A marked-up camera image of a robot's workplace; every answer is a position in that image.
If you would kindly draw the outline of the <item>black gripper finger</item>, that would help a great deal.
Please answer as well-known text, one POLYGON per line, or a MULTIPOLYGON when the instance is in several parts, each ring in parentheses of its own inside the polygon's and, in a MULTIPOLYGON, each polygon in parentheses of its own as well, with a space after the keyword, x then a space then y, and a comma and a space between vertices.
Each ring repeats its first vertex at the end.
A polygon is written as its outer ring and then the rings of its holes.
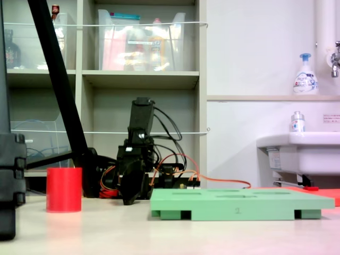
POLYGON ((135 196, 140 200, 145 200, 147 198, 147 177, 144 163, 142 161, 137 161, 135 170, 135 196))
POLYGON ((124 205, 132 205, 139 195, 139 162, 125 165, 121 180, 121 194, 124 205))

